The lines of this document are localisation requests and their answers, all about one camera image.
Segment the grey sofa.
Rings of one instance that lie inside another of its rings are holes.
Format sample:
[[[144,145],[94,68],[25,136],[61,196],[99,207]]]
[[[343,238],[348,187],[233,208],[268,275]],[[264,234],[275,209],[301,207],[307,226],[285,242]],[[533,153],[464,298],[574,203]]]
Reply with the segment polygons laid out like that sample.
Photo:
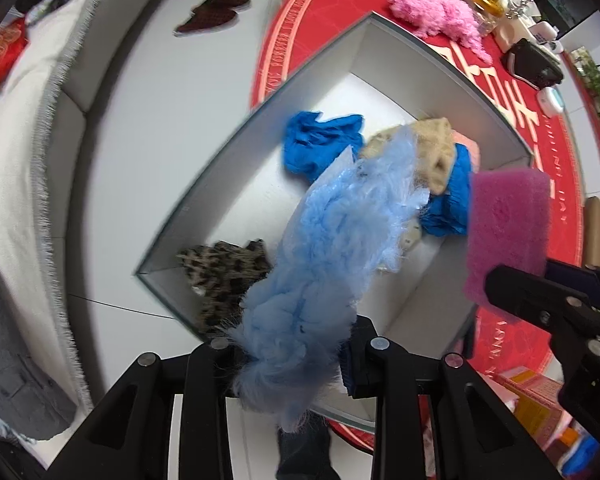
[[[69,0],[50,12],[30,30],[0,99],[1,291],[33,361],[76,404],[70,427],[48,440],[70,436],[93,406],[64,285],[73,175],[88,113],[149,1]],[[18,439],[48,441],[3,424]]]

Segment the white blue round device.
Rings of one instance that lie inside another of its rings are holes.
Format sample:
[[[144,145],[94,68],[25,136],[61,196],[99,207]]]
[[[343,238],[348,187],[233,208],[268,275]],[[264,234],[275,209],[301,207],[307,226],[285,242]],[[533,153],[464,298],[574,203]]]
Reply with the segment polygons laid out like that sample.
[[[564,100],[555,87],[545,87],[538,91],[536,100],[547,117],[561,115],[565,110]]]

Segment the grey open cardboard box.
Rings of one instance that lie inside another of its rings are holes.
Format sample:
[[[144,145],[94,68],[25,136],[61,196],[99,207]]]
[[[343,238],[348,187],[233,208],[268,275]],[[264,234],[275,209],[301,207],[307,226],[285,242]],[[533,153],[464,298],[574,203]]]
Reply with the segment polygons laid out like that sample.
[[[294,115],[359,114],[362,133],[390,129],[378,157],[344,151],[314,183],[284,166]],[[478,145],[479,169],[527,167],[532,151],[489,97],[450,62],[378,14],[367,15],[268,96],[195,178],[137,268],[137,278],[198,337],[246,352],[233,387],[253,411],[300,426],[308,411],[370,429],[344,397],[337,353],[357,316],[411,352],[442,356],[475,306],[463,292],[467,242],[425,236],[404,247],[429,198],[416,172],[417,119],[445,118]],[[252,240],[271,263],[236,313],[211,327],[182,253]]]

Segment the beige sock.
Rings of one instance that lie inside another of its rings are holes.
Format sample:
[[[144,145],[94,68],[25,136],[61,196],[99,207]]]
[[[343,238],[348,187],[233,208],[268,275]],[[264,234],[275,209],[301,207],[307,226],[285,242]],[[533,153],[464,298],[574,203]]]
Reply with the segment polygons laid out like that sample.
[[[432,195],[442,195],[456,159],[453,130],[448,118],[416,120],[411,125],[396,125],[380,130],[368,139],[358,156],[372,158],[380,155],[385,144],[404,128],[413,133],[416,139],[417,179],[426,183]]]

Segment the pair of brown slippers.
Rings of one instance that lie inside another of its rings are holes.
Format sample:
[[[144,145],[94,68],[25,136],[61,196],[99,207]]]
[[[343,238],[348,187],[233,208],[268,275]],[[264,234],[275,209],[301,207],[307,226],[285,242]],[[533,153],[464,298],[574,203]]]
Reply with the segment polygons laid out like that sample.
[[[198,32],[211,32],[233,24],[238,12],[250,7],[251,0],[204,0],[195,6],[186,22],[174,29],[175,37],[183,37]]]

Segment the pink knit sock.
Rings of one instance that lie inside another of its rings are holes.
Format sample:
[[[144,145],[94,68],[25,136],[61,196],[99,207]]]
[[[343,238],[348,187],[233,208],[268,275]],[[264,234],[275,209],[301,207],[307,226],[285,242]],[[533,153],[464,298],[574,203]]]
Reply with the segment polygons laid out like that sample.
[[[480,148],[478,143],[456,130],[453,130],[453,138],[455,143],[462,144],[465,148],[467,148],[471,163],[471,170],[473,172],[478,172],[480,169]]]

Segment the grey jacket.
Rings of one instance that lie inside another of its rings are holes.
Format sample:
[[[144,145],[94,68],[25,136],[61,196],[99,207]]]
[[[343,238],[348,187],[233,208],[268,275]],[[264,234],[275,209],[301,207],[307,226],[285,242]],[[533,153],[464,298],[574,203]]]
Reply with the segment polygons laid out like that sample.
[[[17,434],[48,440],[70,427],[76,404],[36,364],[3,298],[0,282],[0,419]]]

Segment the cream polka dot scrunchie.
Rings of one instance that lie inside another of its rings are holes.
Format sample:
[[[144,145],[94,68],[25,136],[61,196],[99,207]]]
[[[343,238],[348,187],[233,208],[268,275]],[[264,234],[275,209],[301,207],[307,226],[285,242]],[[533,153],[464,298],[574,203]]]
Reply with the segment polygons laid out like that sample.
[[[417,218],[411,218],[404,226],[390,258],[384,260],[377,270],[380,273],[396,273],[401,269],[408,253],[422,240],[422,227]]]

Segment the red patterned carton box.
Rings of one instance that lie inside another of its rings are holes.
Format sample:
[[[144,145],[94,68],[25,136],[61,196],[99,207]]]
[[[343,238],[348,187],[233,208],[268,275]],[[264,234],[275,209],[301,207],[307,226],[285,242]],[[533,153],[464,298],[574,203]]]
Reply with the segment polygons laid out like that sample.
[[[569,426],[572,417],[558,402],[561,382],[524,366],[494,376],[494,380],[518,400],[514,415],[535,442],[546,450]]]

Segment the red embroidered cushion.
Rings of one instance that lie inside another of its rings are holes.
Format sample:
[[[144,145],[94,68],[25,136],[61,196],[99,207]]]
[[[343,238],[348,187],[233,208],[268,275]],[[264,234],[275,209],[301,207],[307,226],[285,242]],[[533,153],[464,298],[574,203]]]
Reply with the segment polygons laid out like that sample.
[[[0,84],[27,47],[26,20],[16,18],[0,28]]]

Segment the light blue fluffy cloth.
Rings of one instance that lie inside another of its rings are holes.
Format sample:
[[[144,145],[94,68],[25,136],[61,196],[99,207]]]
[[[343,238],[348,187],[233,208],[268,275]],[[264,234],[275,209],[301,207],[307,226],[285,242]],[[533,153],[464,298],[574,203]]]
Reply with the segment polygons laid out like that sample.
[[[356,306],[404,224],[429,200],[407,128],[372,158],[346,148],[306,191],[277,246],[272,270],[242,298],[227,330],[254,362],[236,377],[239,400],[295,432],[338,370]]]

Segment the blue plastic glove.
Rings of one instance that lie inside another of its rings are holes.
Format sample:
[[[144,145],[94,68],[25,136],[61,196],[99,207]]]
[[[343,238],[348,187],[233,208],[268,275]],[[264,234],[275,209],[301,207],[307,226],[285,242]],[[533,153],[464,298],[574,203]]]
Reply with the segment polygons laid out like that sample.
[[[466,235],[468,231],[471,175],[468,148],[455,144],[456,159],[441,195],[431,196],[419,217],[422,230],[433,236]]]

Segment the large pink foam block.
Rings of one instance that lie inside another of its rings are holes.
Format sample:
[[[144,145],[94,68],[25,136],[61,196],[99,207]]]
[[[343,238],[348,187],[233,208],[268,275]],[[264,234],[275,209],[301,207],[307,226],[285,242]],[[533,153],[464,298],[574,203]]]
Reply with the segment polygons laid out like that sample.
[[[467,299],[509,324],[518,318],[491,304],[486,274],[499,264],[540,276],[550,236],[550,177],[534,168],[480,171],[470,177],[464,286]]]

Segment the brown leather chair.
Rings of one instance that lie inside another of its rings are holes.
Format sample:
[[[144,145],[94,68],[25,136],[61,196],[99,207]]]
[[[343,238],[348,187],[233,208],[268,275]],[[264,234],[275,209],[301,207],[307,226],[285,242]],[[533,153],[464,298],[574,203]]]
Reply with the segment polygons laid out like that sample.
[[[588,197],[583,207],[584,235],[582,263],[600,266],[600,199]]]

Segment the leopard print scrunchie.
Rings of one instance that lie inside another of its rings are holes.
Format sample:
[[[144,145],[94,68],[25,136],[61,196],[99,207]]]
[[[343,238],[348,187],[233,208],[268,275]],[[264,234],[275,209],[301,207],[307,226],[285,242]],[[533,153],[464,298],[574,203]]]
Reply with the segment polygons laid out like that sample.
[[[211,246],[196,245],[179,252],[178,260],[189,287],[201,300],[194,326],[208,337],[216,337],[240,323],[242,298],[272,269],[263,240],[250,240],[245,246],[225,240]]]

